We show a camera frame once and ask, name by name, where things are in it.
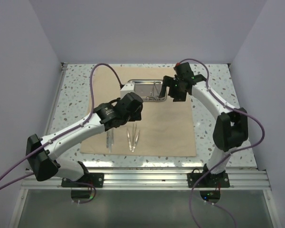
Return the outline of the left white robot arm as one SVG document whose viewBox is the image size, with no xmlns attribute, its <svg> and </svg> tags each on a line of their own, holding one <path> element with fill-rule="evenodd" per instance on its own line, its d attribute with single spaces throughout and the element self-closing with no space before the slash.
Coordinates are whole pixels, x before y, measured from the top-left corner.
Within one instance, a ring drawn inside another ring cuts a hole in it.
<svg viewBox="0 0 285 228">
<path fill-rule="evenodd" d="M 82 187 L 92 183 L 86 166 L 80 161 L 63 161 L 59 157 L 85 139 L 118 128 L 127 122 L 140 121 L 143 100 L 134 92 L 93 108 L 91 113 L 73 125 L 27 142 L 27 160 L 37 181 L 52 177 L 65 178 Z"/>
</svg>

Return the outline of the ribbed scalpel handle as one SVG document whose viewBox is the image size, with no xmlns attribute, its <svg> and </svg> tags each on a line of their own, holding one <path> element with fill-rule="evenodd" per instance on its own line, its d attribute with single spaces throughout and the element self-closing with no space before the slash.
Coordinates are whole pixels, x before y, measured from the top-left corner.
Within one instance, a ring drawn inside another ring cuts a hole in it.
<svg viewBox="0 0 285 228">
<path fill-rule="evenodd" d="M 108 151 L 109 151 L 109 153 L 112 152 L 111 138 L 110 138 L 110 146 L 108 148 Z"/>
</svg>

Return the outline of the beige cloth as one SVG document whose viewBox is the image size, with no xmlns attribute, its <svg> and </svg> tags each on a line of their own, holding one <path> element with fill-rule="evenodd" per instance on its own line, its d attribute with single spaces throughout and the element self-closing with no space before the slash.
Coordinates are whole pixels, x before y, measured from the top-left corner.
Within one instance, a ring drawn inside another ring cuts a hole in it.
<svg viewBox="0 0 285 228">
<path fill-rule="evenodd" d="M 131 79 L 163 79 L 174 76 L 172 68 L 116 67 L 112 72 L 100 66 L 93 75 L 95 105 L 107 103 L 120 96 L 122 83 Z M 106 133 L 97 134 L 81 143 L 82 154 L 103 155 L 138 155 L 160 157 L 195 157 L 196 144 L 190 97 L 185 102 L 173 102 L 168 97 L 164 102 L 144 102 L 142 120 L 128 122 L 114 129 L 114 145 L 109 153 L 106 147 Z M 134 138 L 140 131 L 135 152 L 129 151 L 127 128 L 133 145 Z"/>
</svg>

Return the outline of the straight steel tweezers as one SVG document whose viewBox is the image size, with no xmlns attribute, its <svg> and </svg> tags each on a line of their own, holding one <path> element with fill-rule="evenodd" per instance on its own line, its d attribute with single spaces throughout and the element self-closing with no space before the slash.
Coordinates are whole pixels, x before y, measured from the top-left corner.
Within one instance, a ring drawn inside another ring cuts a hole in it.
<svg viewBox="0 0 285 228">
<path fill-rule="evenodd" d="M 128 128 L 127 128 L 127 140 L 128 140 L 129 151 L 132 151 L 132 142 Z"/>
</svg>

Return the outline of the steel instrument tray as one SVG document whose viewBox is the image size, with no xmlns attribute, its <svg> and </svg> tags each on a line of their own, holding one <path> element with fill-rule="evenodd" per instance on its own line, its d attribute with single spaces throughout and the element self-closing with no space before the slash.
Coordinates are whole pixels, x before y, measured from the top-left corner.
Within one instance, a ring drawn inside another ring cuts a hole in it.
<svg viewBox="0 0 285 228">
<path fill-rule="evenodd" d="M 128 83 L 134 84 L 134 92 L 139 95 L 144 102 L 164 102 L 167 95 L 160 98 L 162 79 L 132 79 Z"/>
</svg>

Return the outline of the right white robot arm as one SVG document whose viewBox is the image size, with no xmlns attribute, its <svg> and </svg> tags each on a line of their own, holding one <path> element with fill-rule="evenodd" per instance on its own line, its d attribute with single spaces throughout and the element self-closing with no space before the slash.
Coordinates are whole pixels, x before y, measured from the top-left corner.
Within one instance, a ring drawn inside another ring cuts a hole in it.
<svg viewBox="0 0 285 228">
<path fill-rule="evenodd" d="M 188 62 L 177 63 L 174 70 L 174 77 L 163 77 L 159 98 L 167 95 L 174 102 L 185 102 L 187 95 L 191 95 L 216 120 L 213 131 L 214 152 L 206 163 L 206 172 L 202 175 L 203 183 L 211 187 L 219 181 L 219 174 L 225 171 L 229 158 L 221 160 L 248 139 L 247 112 L 244 108 L 236 109 L 226 102 L 209 86 L 207 78 L 193 73 Z"/>
</svg>

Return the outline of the crossing steel tweezers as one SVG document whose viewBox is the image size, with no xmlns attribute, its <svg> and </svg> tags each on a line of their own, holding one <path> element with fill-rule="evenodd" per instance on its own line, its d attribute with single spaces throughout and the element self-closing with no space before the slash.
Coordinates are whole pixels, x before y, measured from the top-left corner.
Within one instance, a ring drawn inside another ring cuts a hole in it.
<svg viewBox="0 0 285 228">
<path fill-rule="evenodd" d="M 136 146 L 138 144 L 139 136 L 140 136 L 140 131 L 137 133 L 137 135 L 134 138 L 134 142 L 133 142 L 133 145 L 132 145 L 131 152 L 135 152 Z"/>
</svg>

